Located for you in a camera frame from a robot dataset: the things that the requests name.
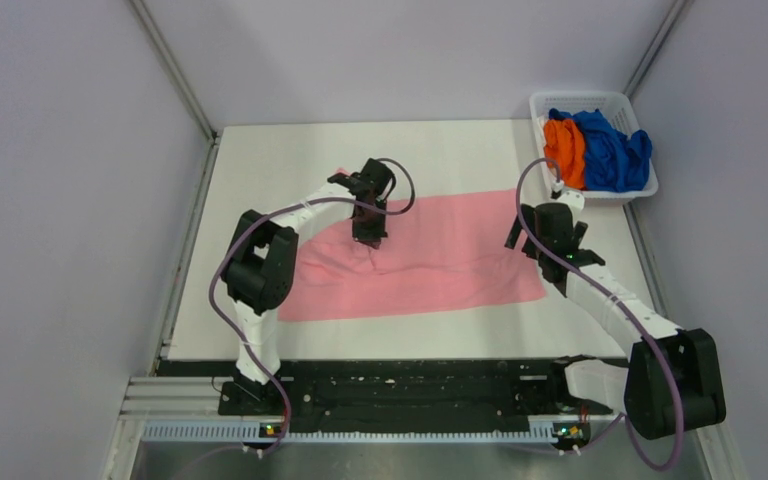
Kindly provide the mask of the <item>aluminium corner post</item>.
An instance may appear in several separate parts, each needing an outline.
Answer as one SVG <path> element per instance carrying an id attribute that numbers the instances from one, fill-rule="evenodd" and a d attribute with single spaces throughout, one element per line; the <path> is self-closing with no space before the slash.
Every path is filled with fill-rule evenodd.
<path id="1" fill-rule="evenodd" d="M 669 9 L 659 26 L 656 28 L 655 33 L 623 89 L 623 94 L 626 97 L 632 99 L 636 95 L 636 92 L 639 90 L 652 66 L 656 62 L 660 51 L 666 45 L 674 29 L 692 4 L 693 1 L 690 0 L 674 0 L 670 3 Z"/>
<path id="2" fill-rule="evenodd" d="M 143 0 L 126 0 L 126 5 L 151 47 L 159 65 L 167 76 L 184 109 L 208 142 L 218 136 L 179 62 L 169 46 L 148 4 Z"/>

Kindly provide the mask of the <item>orange t shirt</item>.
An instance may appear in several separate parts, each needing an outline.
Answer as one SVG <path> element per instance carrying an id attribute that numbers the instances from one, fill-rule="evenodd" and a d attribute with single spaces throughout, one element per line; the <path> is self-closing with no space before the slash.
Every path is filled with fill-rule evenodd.
<path id="1" fill-rule="evenodd" d="M 548 119 L 543 126 L 544 154 L 560 168 L 563 182 L 574 189 L 586 188 L 586 142 L 575 122 L 569 118 Z"/>

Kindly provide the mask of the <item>left aluminium corner post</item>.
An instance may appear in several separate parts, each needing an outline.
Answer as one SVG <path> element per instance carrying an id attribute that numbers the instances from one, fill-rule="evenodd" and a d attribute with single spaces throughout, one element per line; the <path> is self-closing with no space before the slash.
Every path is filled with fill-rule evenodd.
<path id="1" fill-rule="evenodd" d="M 148 4 L 143 0 L 126 0 L 126 5 L 151 47 L 159 65 L 167 76 L 184 109 L 208 142 L 218 136 L 179 62 L 169 46 Z"/>

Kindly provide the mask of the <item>pink t shirt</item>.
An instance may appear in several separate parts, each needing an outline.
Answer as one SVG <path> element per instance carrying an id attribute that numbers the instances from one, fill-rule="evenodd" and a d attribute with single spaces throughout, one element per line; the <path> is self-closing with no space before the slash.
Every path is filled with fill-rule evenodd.
<path id="1" fill-rule="evenodd" d="M 305 241 L 278 317 L 314 322 L 417 315 L 537 301 L 535 262 L 505 248 L 514 190 L 419 198 L 388 218 L 377 249 L 351 237 L 350 220 Z"/>

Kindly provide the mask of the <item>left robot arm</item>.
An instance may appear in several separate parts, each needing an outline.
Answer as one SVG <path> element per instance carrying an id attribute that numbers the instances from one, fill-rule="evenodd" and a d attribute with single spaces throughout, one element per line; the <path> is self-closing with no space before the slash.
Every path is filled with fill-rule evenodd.
<path id="1" fill-rule="evenodd" d="M 370 158 L 358 172 L 338 171 L 297 202 L 270 213 L 244 212 L 208 290 L 214 311 L 239 339 L 238 377 L 243 401 L 257 413 L 279 404 L 277 316 L 291 292 L 300 246 L 348 220 L 354 242 L 377 249 L 387 238 L 387 202 L 403 166 Z"/>

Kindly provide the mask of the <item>right aluminium corner post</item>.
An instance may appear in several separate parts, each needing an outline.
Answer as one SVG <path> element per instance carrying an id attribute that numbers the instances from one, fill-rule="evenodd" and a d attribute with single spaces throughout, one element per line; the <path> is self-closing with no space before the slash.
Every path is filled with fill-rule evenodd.
<path id="1" fill-rule="evenodd" d="M 623 89 L 623 94 L 626 97 L 632 99 L 636 95 L 636 92 L 639 90 L 652 66 L 656 62 L 660 51 L 666 45 L 674 29 L 692 4 L 693 1 L 690 0 L 674 0 L 670 3 L 669 9 L 659 26 L 656 28 L 655 33 Z"/>

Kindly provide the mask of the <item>blue t shirt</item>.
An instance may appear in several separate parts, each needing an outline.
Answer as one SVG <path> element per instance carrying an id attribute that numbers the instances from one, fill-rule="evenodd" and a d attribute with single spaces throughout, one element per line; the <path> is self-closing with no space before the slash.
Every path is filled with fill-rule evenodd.
<path id="1" fill-rule="evenodd" d="M 646 131 L 623 134 L 599 110 L 571 114 L 550 109 L 548 119 L 562 118 L 572 119 L 586 142 L 585 191 L 628 193 L 647 183 L 653 144 Z"/>

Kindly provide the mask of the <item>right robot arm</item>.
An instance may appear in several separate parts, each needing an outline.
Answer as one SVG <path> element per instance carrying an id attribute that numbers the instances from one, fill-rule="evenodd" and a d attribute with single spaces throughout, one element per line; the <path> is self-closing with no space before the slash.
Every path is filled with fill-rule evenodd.
<path id="1" fill-rule="evenodd" d="M 568 204 L 523 204 L 505 242 L 513 249 L 525 234 L 522 251 L 543 279 L 595 320 L 627 359 L 624 367 L 589 355 L 555 360 L 549 404 L 560 412 L 585 400 L 609 407 L 648 440 L 722 423 L 727 408 L 713 337 L 678 326 L 625 288 L 601 256 L 581 248 L 586 231 Z"/>

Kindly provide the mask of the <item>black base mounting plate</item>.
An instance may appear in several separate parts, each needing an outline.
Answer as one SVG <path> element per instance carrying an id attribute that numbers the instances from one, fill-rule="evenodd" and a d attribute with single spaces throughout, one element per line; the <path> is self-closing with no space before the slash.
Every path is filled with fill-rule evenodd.
<path id="1" fill-rule="evenodd" d="M 221 416 L 264 418 L 262 436 L 524 433 L 541 417 L 611 416 L 592 401 L 554 398 L 547 359 L 285 360 L 276 384 L 231 361 L 163 360 L 161 377 L 209 377 Z"/>

